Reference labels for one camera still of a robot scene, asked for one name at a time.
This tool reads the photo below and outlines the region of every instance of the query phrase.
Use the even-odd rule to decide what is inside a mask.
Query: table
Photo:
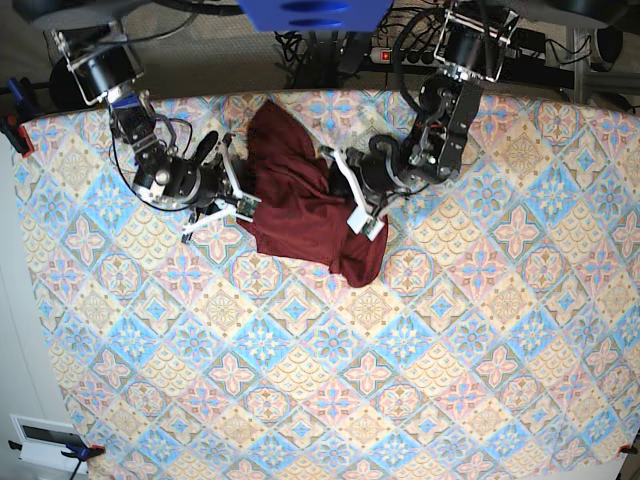
[[[157,109],[246,153],[266,99],[331,146],[413,119],[369,91]],[[485,96],[463,175],[392,212],[362,289],[232,220],[182,245],[186,214],[115,174],[104,111],[27,130],[27,263],[71,420],[107,448],[93,478],[520,478],[609,462],[640,428],[634,117]]]

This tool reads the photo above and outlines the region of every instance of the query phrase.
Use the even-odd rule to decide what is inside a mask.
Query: black wire
[[[76,468],[73,469],[73,473],[69,477],[69,480],[73,480],[74,478],[76,478],[76,473],[78,473],[78,469],[80,468],[81,463],[82,463],[82,460],[78,460],[78,464],[76,465]]]
[[[107,153],[107,155],[109,155],[109,163],[111,163],[111,165],[113,165],[114,167],[116,166],[116,162],[111,158],[111,152],[113,152],[113,144],[109,145],[109,152]],[[124,173],[129,173],[131,175],[135,175],[136,172],[134,172],[133,170],[123,170]]]
[[[429,39],[425,42],[424,47],[422,47],[422,49],[420,50],[420,55],[422,56],[422,54],[427,50],[427,48],[429,47],[433,47],[435,49],[435,45],[433,45],[431,43],[431,41],[433,40],[433,37],[438,33],[439,29],[438,28],[434,28],[431,31],[431,35],[429,35]]]
[[[209,5],[189,0],[153,0],[153,2],[173,10],[200,15],[214,15],[217,17],[244,15],[242,8],[237,5]]]
[[[493,78],[493,48],[491,45],[491,32],[489,32],[489,16],[487,15],[487,5],[485,0],[476,0],[480,9],[480,18],[484,28],[484,67],[487,78]]]
[[[395,43],[393,44],[393,50],[391,51],[391,63],[393,65],[393,73],[396,78],[396,83],[398,84],[398,88],[400,88],[400,94],[404,101],[409,104],[409,106],[418,114],[421,114],[423,109],[418,105],[415,99],[409,94],[407,90],[407,85],[404,82],[404,71],[402,68],[402,45],[405,40],[409,36],[409,32],[413,31],[415,26],[421,20],[426,19],[429,15],[433,15],[436,13],[441,13],[442,8],[425,8],[424,10],[418,12],[414,17],[409,20],[409,22],[402,29],[398,38],[396,38]]]
[[[184,157],[187,153],[187,150],[189,149],[189,145],[191,145],[191,139],[193,138],[193,125],[191,125],[191,123],[187,120],[183,120],[182,118],[170,118],[169,121],[180,123],[181,125],[184,125],[189,129],[189,139],[187,140],[187,146],[184,147],[184,150],[182,152],[182,156]]]
[[[428,1],[423,1],[423,3],[425,4],[431,4],[431,2]],[[424,10],[423,7],[419,7],[419,6],[413,6],[413,7],[392,7],[389,10],[387,10],[387,13],[385,14],[385,16],[382,18],[382,20],[380,21],[380,23],[378,24],[378,27],[376,28],[376,34],[375,34],[375,38],[377,41],[377,46],[381,46],[381,36],[382,35],[387,35],[386,38],[386,47],[389,47],[389,38],[388,38],[388,34],[391,28],[393,27],[399,27],[399,28],[403,28],[406,23],[407,23],[407,15],[406,14],[416,14],[421,12],[422,10]],[[412,35],[414,38],[418,39],[418,35],[416,35],[414,32],[410,32],[410,35]]]
[[[563,49],[565,52],[567,52],[569,55],[577,55],[579,54],[582,50],[584,50],[584,48],[589,45],[589,42],[591,41],[591,35],[587,35],[586,38],[584,39],[584,42],[582,43],[582,45],[580,46],[580,48],[578,48],[575,52],[569,50],[567,47],[565,47],[564,45],[562,45],[560,42],[557,42],[555,40],[553,40],[552,38],[547,38],[545,43],[548,43],[549,45],[551,45],[551,51],[553,52],[553,56],[556,58],[556,61],[560,64],[560,65],[571,65],[573,63],[577,63],[581,60],[584,60],[585,58],[588,58],[591,55],[591,49],[589,49],[589,52],[586,53],[585,55],[576,58],[574,60],[570,60],[568,62],[565,62],[563,60],[560,60],[560,58],[558,57],[558,52],[556,51],[556,45],[558,47],[560,47],[561,49]]]
[[[126,40],[114,40],[114,41],[104,41],[104,42],[101,41],[101,42],[96,42],[94,45],[130,45],[133,43],[143,43],[143,42],[151,42],[153,40],[163,40],[187,28],[189,25],[191,25],[194,22],[197,16],[198,16],[197,13],[192,13],[180,25],[178,25],[175,28],[172,28],[171,30],[167,30],[166,32],[156,33],[154,35],[149,35],[148,37],[128,38]]]
[[[412,51],[417,45],[418,43],[422,43],[423,48],[426,48],[429,46],[429,41],[431,40],[431,38],[433,38],[433,33],[435,33],[435,29],[433,28],[428,28],[427,30],[425,30],[424,32],[422,32],[420,35],[416,35],[416,39],[413,41],[413,43],[411,44],[411,46],[409,48],[407,48],[407,51]],[[427,42],[425,42],[424,40],[422,40],[422,37],[424,37],[426,34],[431,33],[431,37],[429,37],[429,40]]]
[[[563,102],[571,103],[571,99],[569,98],[569,95],[567,95],[564,90],[562,90],[561,88],[558,88],[558,89],[555,89],[555,91],[560,96],[560,99]]]
[[[301,55],[299,53],[300,46],[304,44],[302,35],[297,31],[279,33],[274,32],[274,36],[280,45],[282,63],[276,63],[276,67],[287,73],[287,83],[285,88],[293,86],[298,76],[303,62],[308,56],[309,51],[305,50]]]
[[[114,160],[116,162],[116,168],[118,169],[118,173],[120,174],[120,178],[122,178],[122,181],[124,182],[124,184],[131,191],[131,193],[133,193],[133,196],[136,197],[138,200],[140,200],[142,203],[144,203],[147,207],[151,207],[154,210],[158,210],[160,212],[165,212],[165,213],[182,212],[184,210],[188,210],[189,208],[191,208],[190,205],[187,205],[186,207],[182,207],[182,208],[175,208],[175,209],[160,208],[160,207],[156,207],[155,205],[153,205],[153,204],[147,202],[146,200],[143,200],[142,198],[140,198],[138,196],[138,194],[135,192],[135,190],[133,188],[131,188],[131,185],[129,185],[129,182],[127,181],[126,177],[124,176],[124,173],[122,172],[122,169],[120,168],[120,162],[118,162],[118,153],[116,152],[116,139],[113,136],[113,132],[111,132],[111,147],[113,148],[113,158],[114,158]]]
[[[424,192],[429,185],[431,185],[429,182],[425,183],[423,187],[419,188],[418,190],[416,190],[415,192],[409,192],[409,193],[400,193],[399,195],[402,195],[404,198],[410,198],[413,197],[414,195],[418,195],[419,193]]]

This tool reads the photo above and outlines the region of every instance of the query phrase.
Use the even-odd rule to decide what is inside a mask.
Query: maroon shirt
[[[248,173],[262,200],[253,223],[238,223],[256,238],[258,252],[323,263],[350,286],[364,287],[380,272],[388,226],[373,242],[347,225],[352,200],[329,194],[329,169],[316,158],[305,129],[273,102],[249,124]]]

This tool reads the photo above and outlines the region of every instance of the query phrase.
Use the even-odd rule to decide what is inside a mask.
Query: fabric
[[[388,226],[370,242],[347,219],[355,204],[329,194],[329,169],[304,128],[267,102],[249,124],[248,170],[262,200],[253,223],[240,225],[256,237],[258,253],[318,262],[364,287],[380,273]]]
[[[390,92],[158,110],[242,147],[267,99],[328,145],[412,121]],[[497,480],[614,459],[640,427],[637,122],[484,97],[463,174],[391,212],[361,289],[232,221],[182,245],[186,214],[115,175],[104,112],[30,123],[27,263],[71,421],[107,448],[91,476]]]

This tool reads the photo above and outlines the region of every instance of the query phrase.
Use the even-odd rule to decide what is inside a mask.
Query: floor
[[[640,450],[640,440],[636,438],[634,446]],[[640,454],[629,455],[620,470],[619,480],[638,480],[640,478]]]
[[[417,0],[398,0],[403,5]],[[174,13],[150,4],[136,10],[127,20],[132,37],[172,28],[186,14]],[[529,24],[548,37],[565,43],[565,29],[548,24]],[[59,57],[52,42],[43,33],[25,23],[12,10],[10,2],[0,2],[0,85],[9,77],[27,76],[34,82],[48,79],[50,61]],[[625,49],[616,70],[640,70],[636,54],[640,37],[625,39]],[[246,17],[201,16],[186,30],[171,37],[136,47],[145,76],[142,88],[151,90],[155,98],[188,97],[232,92],[280,90],[285,73],[275,66],[279,47],[271,33],[257,33]],[[420,78],[409,76],[408,83],[419,87]],[[365,74],[350,80],[347,87],[384,89],[393,87],[383,74]],[[536,97],[557,98],[554,92],[514,86],[496,86],[493,92],[515,92]],[[0,113],[11,108],[11,99],[0,97]]]

